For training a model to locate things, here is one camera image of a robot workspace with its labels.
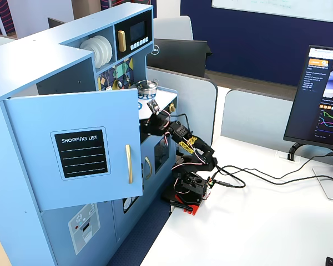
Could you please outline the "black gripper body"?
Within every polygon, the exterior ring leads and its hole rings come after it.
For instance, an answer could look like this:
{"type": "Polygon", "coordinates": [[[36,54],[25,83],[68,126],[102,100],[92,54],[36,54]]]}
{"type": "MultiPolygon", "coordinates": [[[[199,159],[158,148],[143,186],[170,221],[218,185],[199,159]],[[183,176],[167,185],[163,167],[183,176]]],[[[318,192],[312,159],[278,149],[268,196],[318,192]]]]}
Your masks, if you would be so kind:
{"type": "Polygon", "coordinates": [[[158,115],[153,114],[149,119],[149,133],[155,136],[162,136],[168,129],[170,117],[165,112],[158,115]]]}

